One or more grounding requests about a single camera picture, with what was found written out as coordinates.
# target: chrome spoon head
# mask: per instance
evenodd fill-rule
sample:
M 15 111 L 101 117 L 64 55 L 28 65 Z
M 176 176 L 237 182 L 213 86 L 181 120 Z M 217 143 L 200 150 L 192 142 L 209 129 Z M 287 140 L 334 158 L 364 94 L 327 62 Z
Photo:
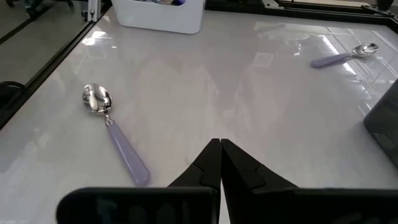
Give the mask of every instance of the chrome spoon head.
M 91 113 L 107 115 L 112 106 L 112 98 L 104 87 L 92 83 L 85 86 L 83 104 Z
M 367 57 L 379 50 L 379 46 L 374 43 L 363 43 L 353 49 L 353 55 L 356 57 Z

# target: table surface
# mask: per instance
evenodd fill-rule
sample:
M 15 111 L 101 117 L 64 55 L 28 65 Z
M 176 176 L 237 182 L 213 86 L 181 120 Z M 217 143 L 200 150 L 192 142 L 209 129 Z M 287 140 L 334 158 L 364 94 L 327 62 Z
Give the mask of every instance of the table surface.
M 309 66 L 360 42 L 380 51 Z M 112 95 L 151 187 L 228 138 L 299 187 L 396 189 L 397 169 L 361 121 L 397 78 L 397 47 L 385 26 L 206 11 L 201 31 L 182 35 L 123 27 L 110 9 L 0 131 L 0 221 L 55 223 L 74 189 L 134 186 L 81 102 L 92 82 Z

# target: spoon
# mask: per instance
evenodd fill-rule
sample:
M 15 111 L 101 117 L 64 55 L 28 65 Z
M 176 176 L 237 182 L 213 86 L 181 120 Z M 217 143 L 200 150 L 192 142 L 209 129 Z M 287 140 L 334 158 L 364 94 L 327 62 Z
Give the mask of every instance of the spoon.
M 353 49 L 352 53 L 347 52 L 347 53 L 332 55 L 329 57 L 324 57 L 324 58 L 313 60 L 311 62 L 311 67 L 322 68 L 324 66 L 331 65 L 334 63 L 345 62 L 345 61 L 351 59 L 352 57 L 359 57 L 359 58 L 368 57 L 368 56 L 376 53 L 377 50 L 379 50 L 379 46 L 377 44 L 363 43 L 363 44 L 355 47 Z
M 129 169 L 133 181 L 138 187 L 144 187 L 149 184 L 150 172 L 137 152 L 130 145 L 126 136 L 119 126 L 109 117 L 109 111 L 112 106 L 112 98 L 104 87 L 95 83 L 85 86 L 83 92 L 83 104 L 91 113 L 103 115 L 105 124 L 108 127 L 109 134 L 113 143 L 117 147 L 120 156 Z

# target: white bin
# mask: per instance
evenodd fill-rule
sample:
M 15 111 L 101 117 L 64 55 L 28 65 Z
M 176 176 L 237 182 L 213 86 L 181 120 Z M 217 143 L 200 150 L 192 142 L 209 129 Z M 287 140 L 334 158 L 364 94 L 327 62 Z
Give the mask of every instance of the white bin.
M 112 0 L 120 24 L 128 27 L 195 34 L 200 30 L 205 0 L 186 0 L 181 6 Z

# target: purple handle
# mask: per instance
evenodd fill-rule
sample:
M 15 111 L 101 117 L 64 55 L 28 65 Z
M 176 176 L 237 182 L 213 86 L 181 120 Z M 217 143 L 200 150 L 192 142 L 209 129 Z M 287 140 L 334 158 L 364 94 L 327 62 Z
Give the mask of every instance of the purple handle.
M 141 158 L 138 156 L 137 152 L 131 146 L 122 130 L 114 121 L 108 126 L 108 130 L 113 143 L 120 152 L 120 156 L 124 159 L 131 177 L 136 183 L 137 187 L 147 186 L 150 181 L 150 172 L 142 162 Z
M 342 54 L 338 54 L 338 55 L 332 55 L 329 57 L 316 59 L 311 62 L 311 67 L 322 68 L 324 66 L 331 65 L 334 63 L 345 62 L 350 57 L 351 57 L 350 53 L 342 53 Z

